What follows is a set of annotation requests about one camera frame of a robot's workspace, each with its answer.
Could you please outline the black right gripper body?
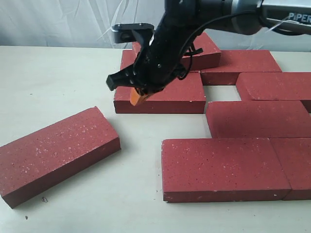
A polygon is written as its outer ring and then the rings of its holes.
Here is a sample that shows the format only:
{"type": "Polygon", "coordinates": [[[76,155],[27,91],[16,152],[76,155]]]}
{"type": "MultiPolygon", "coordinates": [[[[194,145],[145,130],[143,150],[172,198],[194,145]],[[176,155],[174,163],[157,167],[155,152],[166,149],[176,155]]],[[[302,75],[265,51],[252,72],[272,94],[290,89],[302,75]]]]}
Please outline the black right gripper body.
{"type": "Polygon", "coordinates": [[[180,63],[182,57],[202,52],[193,44],[201,25],[199,0],[167,0],[165,12],[147,46],[140,45],[135,62],[117,73],[108,75],[106,84],[113,91],[117,87],[134,87],[139,93],[161,91],[175,78],[189,73],[180,63]]]}

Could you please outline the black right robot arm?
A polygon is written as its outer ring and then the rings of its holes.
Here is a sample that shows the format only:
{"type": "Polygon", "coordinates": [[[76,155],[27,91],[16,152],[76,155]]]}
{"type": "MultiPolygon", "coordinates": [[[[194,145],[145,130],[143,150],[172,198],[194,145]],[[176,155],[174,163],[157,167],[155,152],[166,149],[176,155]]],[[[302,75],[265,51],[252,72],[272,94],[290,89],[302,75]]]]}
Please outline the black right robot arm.
{"type": "Polygon", "coordinates": [[[190,69],[183,56],[200,53],[194,41],[205,29],[243,35],[267,28],[275,33],[298,36],[311,32],[308,0],[167,0],[157,27],[149,23],[116,24],[115,42],[138,42],[135,61],[110,74],[110,90],[131,87],[131,104],[139,105],[161,92],[173,80],[183,80],[190,69]]]}

